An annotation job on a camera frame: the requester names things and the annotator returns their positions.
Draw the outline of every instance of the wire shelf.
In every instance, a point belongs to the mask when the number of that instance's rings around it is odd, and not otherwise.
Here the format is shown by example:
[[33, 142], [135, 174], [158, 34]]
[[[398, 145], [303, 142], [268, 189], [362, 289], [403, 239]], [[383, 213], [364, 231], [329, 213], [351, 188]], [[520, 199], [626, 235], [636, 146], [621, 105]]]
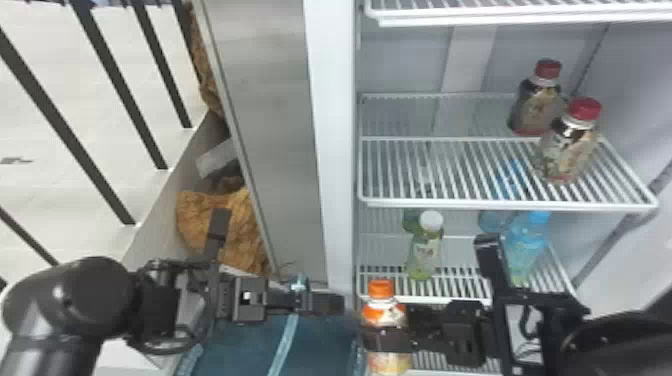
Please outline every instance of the wire shelf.
[[366, 0], [381, 27], [672, 20], [670, 0]]
[[[538, 138], [514, 137], [504, 124], [512, 100], [509, 94], [364, 95], [360, 200], [373, 207], [592, 212], [658, 206], [604, 138], [575, 182], [543, 182], [532, 167]], [[496, 183], [506, 175], [515, 187]]]
[[[356, 265], [357, 292], [360, 298], [367, 299], [368, 282], [383, 278], [394, 282], [396, 297], [402, 303], [447, 304], [461, 299], [491, 305], [490, 283], [480, 274], [473, 239], [473, 236], [444, 237], [440, 267], [431, 279], [419, 282], [409, 278], [404, 266], [410, 234], [361, 234]], [[574, 294], [552, 248], [537, 260], [529, 280], [518, 287]]]
[[441, 375], [448, 376], [454, 373], [459, 376], [466, 375], [501, 375], [499, 361], [497, 359], [488, 358], [484, 365], [478, 368], [462, 367], [446, 362], [444, 354], [418, 351], [413, 353], [413, 366], [409, 371], [409, 376], [420, 375]]

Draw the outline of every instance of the tiled floor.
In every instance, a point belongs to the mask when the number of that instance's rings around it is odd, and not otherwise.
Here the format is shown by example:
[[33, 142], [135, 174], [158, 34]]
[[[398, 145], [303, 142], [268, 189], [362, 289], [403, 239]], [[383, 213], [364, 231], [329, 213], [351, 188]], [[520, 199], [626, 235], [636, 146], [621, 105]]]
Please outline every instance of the tiled floor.
[[[194, 124], [205, 106], [172, 8], [149, 7]], [[193, 135], [181, 128], [131, 9], [94, 10], [152, 134], [174, 166]], [[141, 222], [170, 171], [157, 171], [88, 39], [68, 7], [0, 1], [0, 25], [116, 190]], [[14, 76], [0, 63], [0, 205], [59, 260], [121, 257], [136, 228], [122, 226]], [[0, 275], [41, 261], [0, 223]]]

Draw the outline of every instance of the bottle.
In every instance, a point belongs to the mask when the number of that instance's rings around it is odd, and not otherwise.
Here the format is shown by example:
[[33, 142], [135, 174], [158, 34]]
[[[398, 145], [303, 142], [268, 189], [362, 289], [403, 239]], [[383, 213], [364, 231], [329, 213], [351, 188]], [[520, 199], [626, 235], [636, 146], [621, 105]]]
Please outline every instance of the bottle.
[[[495, 184], [497, 184], [499, 190], [502, 192], [502, 197], [504, 199], [510, 198], [507, 187], [511, 189], [515, 199], [520, 199], [522, 194], [521, 192], [518, 192], [518, 188], [513, 179], [515, 175], [518, 182], [522, 184], [522, 166], [517, 159], [511, 159], [508, 163], [511, 170], [505, 169], [506, 172], [504, 175], [498, 174]], [[495, 199], [499, 198], [497, 190], [494, 187], [490, 187], [490, 191], [493, 192]], [[509, 226], [517, 214], [518, 211], [515, 210], [483, 210], [478, 213], [478, 227], [484, 232], [502, 232]]]
[[540, 178], [551, 184], [574, 181], [597, 146], [595, 123], [602, 105], [593, 98], [575, 98], [567, 112], [553, 120], [539, 140], [533, 160]]
[[557, 78], [562, 64], [552, 59], [537, 62], [534, 74], [518, 86], [508, 126], [520, 136], [540, 136], [560, 111], [562, 98]]
[[537, 257], [548, 246], [548, 219], [551, 212], [531, 211], [516, 217], [503, 235], [502, 247], [514, 285], [527, 280]]
[[435, 210], [420, 215], [420, 231], [413, 234], [406, 261], [408, 276], [417, 281], [432, 277], [439, 266], [443, 239], [443, 216]]
[[[361, 312], [364, 326], [405, 328], [408, 326], [406, 306], [394, 298], [394, 284], [388, 279], [369, 282], [369, 300]], [[367, 354], [372, 375], [402, 375], [411, 368], [412, 355], [369, 351]]]
[[[422, 166], [420, 167], [420, 176], [422, 176], [422, 184], [418, 180], [413, 181], [413, 186], [415, 187], [415, 197], [432, 197], [432, 183], [430, 179], [429, 167]], [[422, 214], [423, 209], [421, 208], [405, 208], [403, 217], [401, 219], [401, 227], [404, 231], [415, 234], [420, 232], [420, 214]]]

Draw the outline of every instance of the metal railing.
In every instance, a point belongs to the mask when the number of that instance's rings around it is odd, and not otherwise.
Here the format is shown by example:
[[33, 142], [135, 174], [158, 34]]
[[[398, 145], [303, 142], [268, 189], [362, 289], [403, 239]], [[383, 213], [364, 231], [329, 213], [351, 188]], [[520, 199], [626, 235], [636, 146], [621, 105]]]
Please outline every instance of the metal railing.
[[[71, 7], [75, 13], [83, 31], [86, 33], [91, 46], [98, 56], [102, 67], [105, 69], [107, 76], [114, 86], [114, 89], [119, 96], [119, 100], [123, 104], [129, 118], [140, 139], [142, 140], [149, 157], [156, 169], [166, 170], [168, 164], [164, 159], [159, 147], [152, 136], [152, 133], [147, 126], [147, 123], [138, 107], [138, 104], [131, 94], [131, 91], [124, 79], [119, 65], [115, 61], [110, 48], [101, 33], [98, 24], [96, 23], [92, 14], [92, 3], [88, 0], [61, 0], [57, 1], [62, 6]], [[184, 37], [185, 47], [189, 50], [190, 36], [189, 36], [189, 15], [182, 0], [170, 0], [175, 10], [180, 30]], [[192, 124], [189, 120], [187, 110], [184, 102], [177, 90], [177, 85], [173, 74], [168, 66], [166, 56], [163, 53], [156, 31], [147, 13], [146, 4], [143, 0], [121, 0], [121, 6], [124, 8], [130, 6], [133, 8], [137, 17], [138, 23], [142, 30], [145, 40], [149, 45], [149, 49], [157, 65], [161, 78], [165, 84], [170, 100], [173, 104], [177, 117], [183, 128], [191, 128]], [[157, 6], [161, 6], [161, 1], [156, 1]], [[7, 67], [16, 77], [28, 96], [32, 99], [35, 106], [44, 115], [53, 130], [56, 132], [61, 141], [68, 148], [72, 156], [75, 158], [79, 166], [84, 170], [89, 180], [93, 183], [110, 209], [116, 214], [117, 218], [124, 225], [134, 225], [135, 219], [128, 211], [124, 203], [119, 199], [110, 183], [105, 179], [96, 163], [93, 161], [89, 153], [86, 151], [82, 143], [79, 141], [67, 121], [58, 110], [54, 102], [51, 100], [43, 86], [37, 80], [32, 70], [21, 57], [19, 51], [14, 47], [7, 35], [0, 25], [0, 57], [5, 61]], [[0, 206], [0, 220], [16, 233], [26, 244], [28, 244], [42, 259], [50, 265], [58, 265], [58, 261], [37, 241], [35, 240], [19, 223], [17, 223], [11, 215]]]

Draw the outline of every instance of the white bottle cap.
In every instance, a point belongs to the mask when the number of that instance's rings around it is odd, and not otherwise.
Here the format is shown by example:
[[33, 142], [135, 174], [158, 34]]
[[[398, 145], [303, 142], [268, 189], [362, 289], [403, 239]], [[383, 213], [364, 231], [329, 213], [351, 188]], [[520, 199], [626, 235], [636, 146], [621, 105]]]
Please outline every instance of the white bottle cap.
[[437, 232], [443, 227], [443, 216], [436, 210], [426, 210], [420, 214], [420, 226], [428, 232]]

